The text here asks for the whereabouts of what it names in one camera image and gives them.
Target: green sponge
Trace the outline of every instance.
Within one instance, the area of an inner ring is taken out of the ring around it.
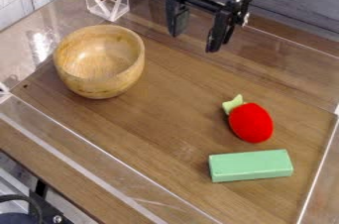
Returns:
[[[210,156],[212,182],[291,176],[287,150]]]

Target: red strawberry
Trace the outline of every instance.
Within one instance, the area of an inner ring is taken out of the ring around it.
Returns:
[[[244,104],[239,95],[234,101],[226,102],[223,107],[230,114],[231,128],[240,139],[250,143],[268,140],[272,134],[272,121],[267,111],[258,104]]]

